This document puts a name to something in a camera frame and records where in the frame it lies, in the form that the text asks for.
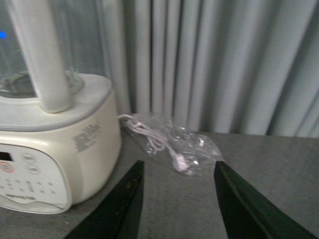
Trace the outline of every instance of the blue light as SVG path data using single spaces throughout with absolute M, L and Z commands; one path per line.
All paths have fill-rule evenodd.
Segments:
M 0 31 L 0 38 L 5 39 L 6 38 L 6 33 L 4 31 Z

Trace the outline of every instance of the white curtain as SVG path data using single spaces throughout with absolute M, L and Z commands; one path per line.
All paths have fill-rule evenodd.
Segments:
M 97 0 L 119 113 L 319 136 L 318 0 Z

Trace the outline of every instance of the digital display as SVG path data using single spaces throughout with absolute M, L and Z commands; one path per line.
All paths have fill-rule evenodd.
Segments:
M 13 161 L 9 153 L 0 152 L 0 160 Z

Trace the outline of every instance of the brand logo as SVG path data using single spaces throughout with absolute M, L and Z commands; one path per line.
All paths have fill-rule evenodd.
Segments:
M 35 197 L 18 196 L 18 195 L 12 195 L 12 194 L 6 194 L 6 196 L 7 196 L 8 198 L 21 198 L 21 199 L 24 199 L 24 200 L 33 200 L 33 201 L 36 201 L 36 198 L 35 198 Z

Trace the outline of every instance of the white handle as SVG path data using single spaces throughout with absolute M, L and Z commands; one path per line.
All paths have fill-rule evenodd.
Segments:
M 7 9 L 43 110 L 66 110 L 71 94 L 49 0 L 7 0 Z

